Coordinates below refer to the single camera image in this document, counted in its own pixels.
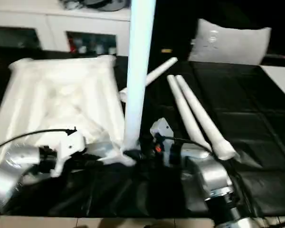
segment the cabinet door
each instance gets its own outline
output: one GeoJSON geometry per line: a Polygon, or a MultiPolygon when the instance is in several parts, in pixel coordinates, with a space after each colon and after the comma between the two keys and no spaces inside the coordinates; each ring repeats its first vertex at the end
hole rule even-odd
{"type": "Polygon", "coordinates": [[[128,56],[130,22],[48,16],[57,50],[86,53],[89,56],[116,54],[128,56]]]}
{"type": "Polygon", "coordinates": [[[45,15],[0,12],[0,46],[55,50],[45,15]]]}

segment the red object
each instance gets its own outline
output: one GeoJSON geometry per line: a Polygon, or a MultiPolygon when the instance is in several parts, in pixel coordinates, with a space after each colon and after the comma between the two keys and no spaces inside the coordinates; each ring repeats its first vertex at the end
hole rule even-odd
{"type": "Polygon", "coordinates": [[[72,38],[69,38],[68,39],[68,42],[70,44],[70,52],[71,53],[75,53],[76,52],[76,47],[75,47],[75,44],[73,42],[73,39],[72,38]]]}
{"type": "Polygon", "coordinates": [[[162,149],[161,149],[161,146],[160,146],[160,145],[156,145],[156,146],[155,146],[155,150],[156,150],[158,153],[162,152],[162,149]]]}

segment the shelf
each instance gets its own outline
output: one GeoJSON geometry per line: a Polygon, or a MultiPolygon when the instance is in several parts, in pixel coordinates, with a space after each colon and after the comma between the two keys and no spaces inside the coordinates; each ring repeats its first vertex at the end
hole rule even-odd
{"type": "Polygon", "coordinates": [[[0,0],[0,11],[121,21],[130,21],[131,15],[129,8],[115,12],[104,12],[95,9],[65,10],[58,0],[0,0]]]}

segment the white pillow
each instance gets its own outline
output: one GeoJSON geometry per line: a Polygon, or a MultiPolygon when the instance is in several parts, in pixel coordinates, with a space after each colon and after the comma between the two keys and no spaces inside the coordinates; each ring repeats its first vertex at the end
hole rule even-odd
{"type": "Polygon", "coordinates": [[[199,19],[190,61],[258,65],[268,47],[271,28],[223,28],[199,19]]]}

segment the black table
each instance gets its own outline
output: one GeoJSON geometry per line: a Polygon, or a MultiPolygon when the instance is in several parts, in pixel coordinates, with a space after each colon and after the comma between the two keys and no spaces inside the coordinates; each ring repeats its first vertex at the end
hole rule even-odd
{"type": "MultiPolygon", "coordinates": [[[[9,81],[8,65],[24,57],[71,58],[71,54],[0,48],[0,102],[9,81]]],[[[127,58],[115,67],[118,88],[126,86],[127,58]]],[[[285,216],[285,95],[257,66],[178,62],[146,89],[141,142],[165,117],[176,137],[188,138],[166,75],[183,75],[241,160],[224,165],[251,216],[285,216]]],[[[181,170],[140,161],[95,166],[31,186],[15,198],[10,215],[56,217],[206,217],[195,177],[181,170]]]]}

